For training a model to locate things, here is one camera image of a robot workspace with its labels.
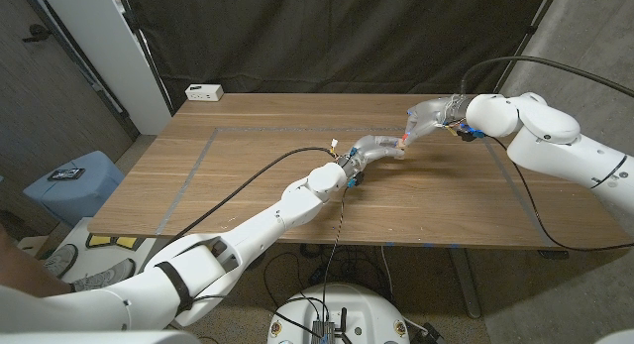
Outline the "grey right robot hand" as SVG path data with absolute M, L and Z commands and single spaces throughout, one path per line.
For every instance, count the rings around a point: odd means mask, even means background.
M 407 110 L 407 123 L 403 144 L 409 146 L 417 139 L 427 136 L 436 129 L 463 121 L 471 97 L 454 94 L 420 102 Z

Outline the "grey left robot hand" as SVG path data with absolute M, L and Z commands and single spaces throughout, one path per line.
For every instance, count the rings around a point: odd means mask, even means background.
M 401 139 L 391 136 L 366 135 L 358 139 L 350 150 L 339 157 L 337 164 L 347 179 L 351 179 L 366 166 L 384 157 L 401 159 L 405 155 Z

